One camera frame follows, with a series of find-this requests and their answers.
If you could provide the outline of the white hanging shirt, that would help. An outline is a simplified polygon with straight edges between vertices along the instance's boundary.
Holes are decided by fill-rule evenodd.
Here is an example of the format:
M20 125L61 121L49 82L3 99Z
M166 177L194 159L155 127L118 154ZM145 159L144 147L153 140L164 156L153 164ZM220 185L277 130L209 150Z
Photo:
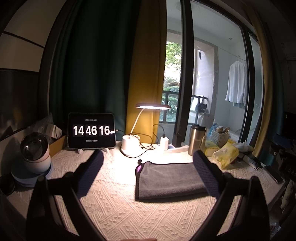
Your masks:
M225 100L245 109L247 95L247 70L242 62L235 61L229 68L228 86Z

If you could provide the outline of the white desk lamp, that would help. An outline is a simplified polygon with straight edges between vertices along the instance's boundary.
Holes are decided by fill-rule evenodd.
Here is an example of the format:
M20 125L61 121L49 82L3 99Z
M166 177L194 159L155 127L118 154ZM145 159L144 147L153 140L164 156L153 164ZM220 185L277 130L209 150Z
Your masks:
M131 159L154 150L152 145L156 141L156 137L153 132L154 127L158 124L158 121L154 120L154 118L159 117L160 111L171 109L171 106L160 103L140 102L135 105L135 108L138 110L138 113L133 117L130 129L126 129L120 146L120 151L123 155Z

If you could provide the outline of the yellow curtain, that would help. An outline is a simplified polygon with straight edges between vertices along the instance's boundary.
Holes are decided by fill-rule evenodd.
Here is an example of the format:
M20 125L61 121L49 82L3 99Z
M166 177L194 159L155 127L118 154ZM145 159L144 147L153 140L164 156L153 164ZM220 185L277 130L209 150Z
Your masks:
M161 103L167 41L166 1L141 1L129 79L126 129L140 102Z

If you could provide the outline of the dark green curtain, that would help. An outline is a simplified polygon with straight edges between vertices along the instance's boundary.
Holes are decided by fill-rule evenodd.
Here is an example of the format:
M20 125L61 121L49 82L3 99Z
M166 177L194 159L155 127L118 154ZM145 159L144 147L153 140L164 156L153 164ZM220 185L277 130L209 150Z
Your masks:
M66 130L70 113L112 113L125 130L140 1L66 1L50 74L49 111Z

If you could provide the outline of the stainless steel thermos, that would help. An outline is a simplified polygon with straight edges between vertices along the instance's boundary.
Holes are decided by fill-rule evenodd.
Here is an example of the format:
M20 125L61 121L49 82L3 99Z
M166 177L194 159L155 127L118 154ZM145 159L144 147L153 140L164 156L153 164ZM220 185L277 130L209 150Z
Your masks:
M196 151L205 152L206 143L206 127L198 124L193 124L190 130L188 154L192 156Z

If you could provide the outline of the crumpled white plastic bag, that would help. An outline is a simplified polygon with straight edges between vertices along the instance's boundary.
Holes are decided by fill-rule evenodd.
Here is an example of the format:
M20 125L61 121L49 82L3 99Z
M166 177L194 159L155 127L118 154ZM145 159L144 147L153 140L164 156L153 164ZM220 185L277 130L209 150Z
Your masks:
M234 147L236 147L239 152L253 152L254 148L250 145L248 145L246 142L243 143L233 143Z

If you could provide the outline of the black tablet showing clock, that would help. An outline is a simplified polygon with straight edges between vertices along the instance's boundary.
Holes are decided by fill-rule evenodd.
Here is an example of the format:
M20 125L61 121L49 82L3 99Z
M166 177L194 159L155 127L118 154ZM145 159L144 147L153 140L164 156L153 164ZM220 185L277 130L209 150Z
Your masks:
M70 149L93 150L116 145L112 113L70 113L67 122L67 144Z

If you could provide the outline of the white power strip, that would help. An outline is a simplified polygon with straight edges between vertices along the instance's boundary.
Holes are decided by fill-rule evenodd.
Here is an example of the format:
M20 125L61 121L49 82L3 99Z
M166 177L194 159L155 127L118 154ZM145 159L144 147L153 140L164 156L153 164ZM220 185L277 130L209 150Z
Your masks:
M181 153L181 152L187 152L188 149L189 149L188 145L184 145L184 146L181 146L181 147L175 147L172 144L168 144L168 149L167 150L164 150L160 146L160 144L153 144L152 146L154 147L155 151L163 152L163 153Z

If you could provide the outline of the purple and grey towel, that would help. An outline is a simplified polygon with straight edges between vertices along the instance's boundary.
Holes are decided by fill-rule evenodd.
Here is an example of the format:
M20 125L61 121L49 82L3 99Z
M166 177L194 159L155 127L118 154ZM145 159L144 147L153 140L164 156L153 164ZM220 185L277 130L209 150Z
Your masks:
M136 201L174 201L204 197L208 192L193 163L156 164L138 160Z

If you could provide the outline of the white textured tablecloth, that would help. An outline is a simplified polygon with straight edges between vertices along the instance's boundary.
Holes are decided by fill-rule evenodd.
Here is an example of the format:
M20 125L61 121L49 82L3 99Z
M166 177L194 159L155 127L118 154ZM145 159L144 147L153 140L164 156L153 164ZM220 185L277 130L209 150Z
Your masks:
M116 148L103 152L104 163L88 194L81 198L87 214L107 240L129 238L156 238L157 240L189 240L212 210L216 199L211 196L174 202L135 201L135 168L138 159L153 163L191 163L187 152L165 153L147 151L139 158L130 159ZM49 178L60 178L69 171L75 171L93 151L61 150L52 158L53 169ZM282 194L285 182L277 184L263 169L255 170L245 162L230 165L235 178L250 179L257 176L261 182L268 209ZM27 217L31 190L15 191L6 199L20 213Z

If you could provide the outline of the white phone charger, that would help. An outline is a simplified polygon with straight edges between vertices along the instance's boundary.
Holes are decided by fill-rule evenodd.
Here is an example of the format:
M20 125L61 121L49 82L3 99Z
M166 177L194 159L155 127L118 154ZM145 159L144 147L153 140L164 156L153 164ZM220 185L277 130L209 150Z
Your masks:
M169 139L168 137L161 136L159 147L161 150L166 151L169 146Z

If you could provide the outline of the brown cardboard box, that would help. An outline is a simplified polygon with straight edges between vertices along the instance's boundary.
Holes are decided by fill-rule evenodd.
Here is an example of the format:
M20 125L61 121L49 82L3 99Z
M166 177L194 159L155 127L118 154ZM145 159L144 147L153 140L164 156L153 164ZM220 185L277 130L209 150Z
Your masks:
M55 142L49 145L50 156L51 157L55 156L55 154L60 152L60 150L62 150L66 146L67 146L67 137L62 136L61 138L59 138L58 140L56 140Z

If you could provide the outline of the white perforated basket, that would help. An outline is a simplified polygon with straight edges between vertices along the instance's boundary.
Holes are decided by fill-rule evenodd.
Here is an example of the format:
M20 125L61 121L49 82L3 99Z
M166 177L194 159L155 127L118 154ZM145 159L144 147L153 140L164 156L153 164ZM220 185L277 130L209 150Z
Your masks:
M218 147L223 147L229 139L229 133L218 133L216 131L212 131L210 140L217 145Z

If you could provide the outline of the white tablet stand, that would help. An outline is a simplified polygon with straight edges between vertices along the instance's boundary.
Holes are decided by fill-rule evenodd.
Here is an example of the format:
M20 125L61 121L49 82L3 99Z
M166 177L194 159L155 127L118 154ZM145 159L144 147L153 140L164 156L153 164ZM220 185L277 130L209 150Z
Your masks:
M78 154L82 154L84 151L103 151L105 153L108 153L109 149L108 148L98 148L98 149L78 149L77 153Z

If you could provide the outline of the cat on balcony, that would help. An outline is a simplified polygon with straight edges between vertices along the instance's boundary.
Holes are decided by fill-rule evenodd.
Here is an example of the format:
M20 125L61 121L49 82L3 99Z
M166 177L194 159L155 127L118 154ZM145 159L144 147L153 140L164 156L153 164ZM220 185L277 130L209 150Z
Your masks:
M204 113L207 109L207 104L204 104L204 103L198 103L196 105L196 113L199 114L199 113Z

